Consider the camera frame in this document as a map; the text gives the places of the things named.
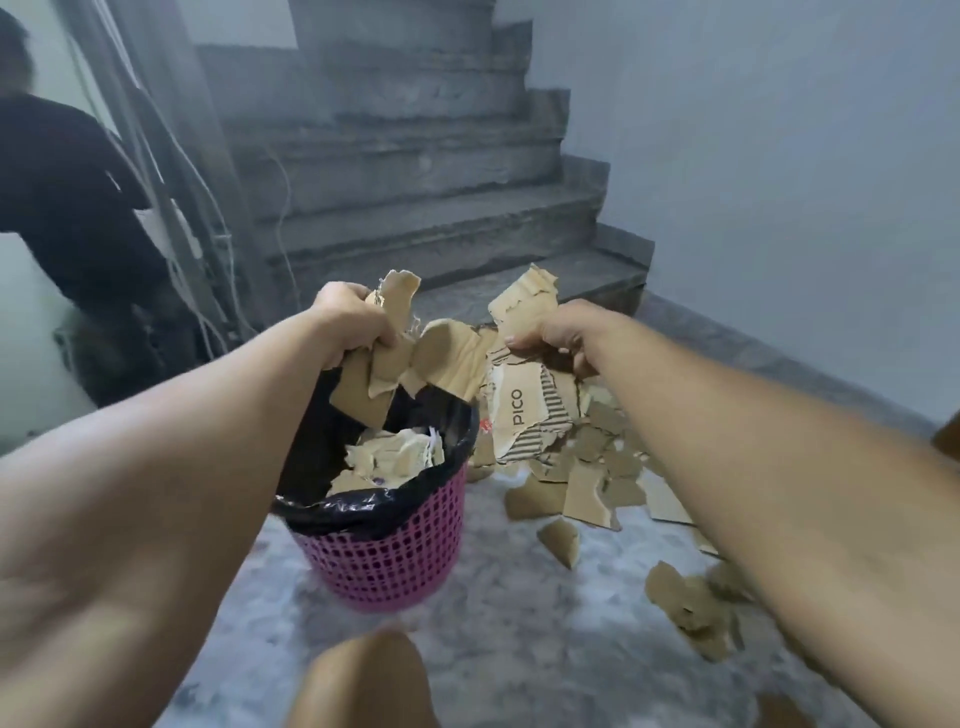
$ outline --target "marble floor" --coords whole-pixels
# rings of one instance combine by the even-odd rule
[[[740,334],[649,296],[639,317],[692,348],[866,416],[926,436],[932,425],[820,375]],[[352,613],[317,584],[283,525],[270,518],[161,728],[278,726],[311,659],[383,624],[402,626],[430,674],[444,728],[742,728],[759,691],[791,695],[820,728],[874,724],[783,646],[770,620],[741,611],[747,648],[710,665],[643,594],[659,560],[681,572],[709,557],[682,526],[644,508],[618,511],[623,530],[580,526],[581,563],[563,569],[538,523],[508,524],[517,480],[468,486],[460,559],[441,589],[392,617]]]

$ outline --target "forearm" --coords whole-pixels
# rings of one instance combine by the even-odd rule
[[[958,479],[926,445],[618,318],[590,360],[697,523],[892,725],[947,725]]]
[[[308,311],[0,463],[0,715],[152,723],[250,550],[332,354]],[[38,592],[41,569],[69,592]]]

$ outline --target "staircase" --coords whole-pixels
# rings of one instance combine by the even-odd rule
[[[532,27],[492,10],[291,0],[299,50],[198,46],[288,310],[406,268],[423,320],[479,324],[531,262],[565,299],[636,310],[646,266],[594,244],[605,165],[562,159],[568,95],[524,87]]]

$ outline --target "hand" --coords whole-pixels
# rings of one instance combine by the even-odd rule
[[[317,294],[311,310],[323,322],[324,337],[334,344],[334,354],[325,369],[339,367],[345,352],[371,347],[374,341],[388,347],[396,343],[396,331],[387,313],[378,305],[366,303],[370,293],[359,283],[331,282]]]
[[[595,376],[597,342],[618,314],[588,301],[564,303],[533,331],[506,340],[510,349],[525,351],[544,344],[573,354],[573,371],[580,378]]]

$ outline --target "wall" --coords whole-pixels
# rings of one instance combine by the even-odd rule
[[[87,111],[66,40],[49,0],[3,0],[32,36],[36,92]],[[106,107],[89,84],[98,112]],[[70,303],[34,263],[18,235],[0,233],[0,449],[30,430],[61,425],[92,409],[66,373],[51,338]]]
[[[926,416],[960,407],[960,6],[499,0],[572,89],[651,286]]]
[[[179,0],[195,43],[296,48],[287,0]]]

